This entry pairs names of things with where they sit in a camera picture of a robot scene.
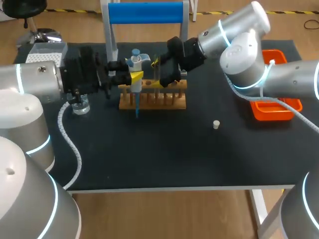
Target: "yellow-black tape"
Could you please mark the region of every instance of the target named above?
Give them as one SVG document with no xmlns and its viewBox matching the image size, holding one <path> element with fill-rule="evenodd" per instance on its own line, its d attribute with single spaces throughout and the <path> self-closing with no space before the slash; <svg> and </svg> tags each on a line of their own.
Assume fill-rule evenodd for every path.
<svg viewBox="0 0 319 239">
<path fill-rule="evenodd" d="M 101 11 L 92 10 L 72 10 L 72 9 L 46 9 L 48 12 L 77 12 L 77 13 L 101 13 Z M 197 15 L 230 15 L 234 11 L 200 11 Z M 266 11 L 267 14 L 319 14 L 319 11 Z"/>
<path fill-rule="evenodd" d="M 77 12 L 77 13 L 101 13 L 101 11 L 92 11 L 92 10 L 72 10 L 72 9 L 46 9 L 44 11 L 48 12 Z"/>
<path fill-rule="evenodd" d="M 233 11 L 201 11 L 197 15 L 230 15 Z M 319 14 L 319 11 L 266 11 L 267 14 Z"/>
</svg>

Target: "orange tray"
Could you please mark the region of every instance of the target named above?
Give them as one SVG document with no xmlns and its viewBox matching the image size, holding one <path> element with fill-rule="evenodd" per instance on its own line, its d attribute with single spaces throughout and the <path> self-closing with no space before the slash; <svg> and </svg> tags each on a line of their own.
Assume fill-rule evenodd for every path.
<svg viewBox="0 0 319 239">
<path fill-rule="evenodd" d="M 283 52 L 277 49 L 263 50 L 263 56 L 266 64 L 269 64 L 272 59 L 275 60 L 276 65 L 287 63 Z M 279 98 L 279 100 L 290 105 L 298 112 L 303 109 L 299 99 Z M 291 120 L 294 117 L 294 113 L 276 102 L 256 101 L 250 102 L 250 105 L 255 118 L 260 121 Z"/>
</svg>

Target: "blue pipette tip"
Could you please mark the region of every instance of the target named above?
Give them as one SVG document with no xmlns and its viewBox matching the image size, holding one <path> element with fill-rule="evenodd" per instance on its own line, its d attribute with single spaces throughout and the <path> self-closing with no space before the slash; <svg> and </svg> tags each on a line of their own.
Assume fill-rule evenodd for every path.
<svg viewBox="0 0 319 239">
<path fill-rule="evenodd" d="M 135 94 L 135 116 L 139 118 L 139 111 L 140 111 L 140 93 Z"/>
</svg>

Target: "wooden floor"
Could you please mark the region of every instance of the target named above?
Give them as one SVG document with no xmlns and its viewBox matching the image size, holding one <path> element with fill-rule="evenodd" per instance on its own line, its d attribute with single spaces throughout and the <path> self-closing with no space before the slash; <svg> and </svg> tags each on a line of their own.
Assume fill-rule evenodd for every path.
<svg viewBox="0 0 319 239">
<path fill-rule="evenodd" d="M 199 0 L 198 11 L 236 10 L 249 0 Z M 317 0 L 261 0 L 266 10 L 318 10 Z M 48 0 L 49 8 L 98 10 L 98 0 Z M 216 23 L 223 15 L 200 15 L 190 23 L 189 37 Z M 266 39 L 293 39 L 305 60 L 318 59 L 319 30 L 303 24 L 317 15 L 269 15 L 272 30 Z M 35 18 L 38 27 L 61 32 L 67 42 L 104 42 L 100 15 L 49 13 Z M 121 42 L 167 41 L 179 26 L 121 25 Z M 16 56 L 15 40 L 25 30 L 21 20 L 0 22 L 0 65 Z M 280 190 L 263 191 L 270 210 Z M 245 191 L 81 194 L 81 239 L 255 239 L 256 228 Z M 274 239 L 281 239 L 277 233 Z"/>
</svg>

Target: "blue handle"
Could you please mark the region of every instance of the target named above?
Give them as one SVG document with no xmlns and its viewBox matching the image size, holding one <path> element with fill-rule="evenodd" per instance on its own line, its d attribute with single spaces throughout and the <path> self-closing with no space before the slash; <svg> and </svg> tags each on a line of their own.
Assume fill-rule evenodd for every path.
<svg viewBox="0 0 319 239">
<path fill-rule="evenodd" d="M 110 24 L 182 23 L 183 2 L 109 3 Z"/>
</svg>

